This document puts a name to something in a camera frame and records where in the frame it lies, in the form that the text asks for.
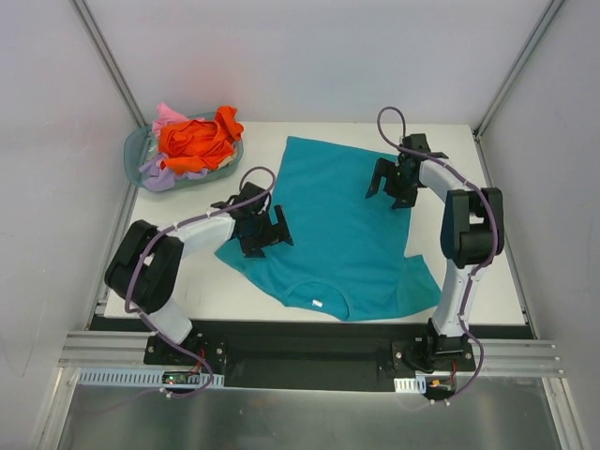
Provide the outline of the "teal t shirt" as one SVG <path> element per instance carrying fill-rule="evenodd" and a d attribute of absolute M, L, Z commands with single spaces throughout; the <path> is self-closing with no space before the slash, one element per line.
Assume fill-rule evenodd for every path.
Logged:
<path fill-rule="evenodd" d="M 402 318 L 433 308 L 441 289 L 424 257 L 408 257 L 411 212 L 366 192 L 381 153 L 289 137 L 273 200 L 293 243 L 245 256 L 235 241 L 217 257 L 286 307 L 345 322 Z"/>

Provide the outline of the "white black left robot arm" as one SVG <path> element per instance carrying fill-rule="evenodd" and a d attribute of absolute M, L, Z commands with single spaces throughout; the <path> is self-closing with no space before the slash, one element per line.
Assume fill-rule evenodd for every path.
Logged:
<path fill-rule="evenodd" d="M 274 207 L 276 221 L 261 205 L 233 208 L 211 205 L 205 215 L 191 217 L 160 230 L 143 219 L 130 225 L 104 274 L 105 284 L 127 306 L 147 318 L 150 328 L 166 337 L 165 352 L 179 365 L 191 363 L 198 342 L 189 336 L 192 323 L 173 299 L 181 261 L 204 248 L 239 242 L 247 258 L 263 258 L 263 251 L 279 243 L 293 244 L 283 208 Z"/>

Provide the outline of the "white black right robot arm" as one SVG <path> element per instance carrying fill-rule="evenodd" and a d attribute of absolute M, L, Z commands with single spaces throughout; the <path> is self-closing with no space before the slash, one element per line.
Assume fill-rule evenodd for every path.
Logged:
<path fill-rule="evenodd" d="M 378 158 L 366 196 L 383 190 L 394 199 L 394 209 L 410 208 L 419 188 L 431 189 L 444 203 L 440 243 L 446 271 L 442 297 L 427 331 L 404 357 L 419 358 L 440 370 L 468 351 L 477 286 L 503 251 L 503 194 L 495 187 L 478 187 L 436 154 L 422 161 Z"/>

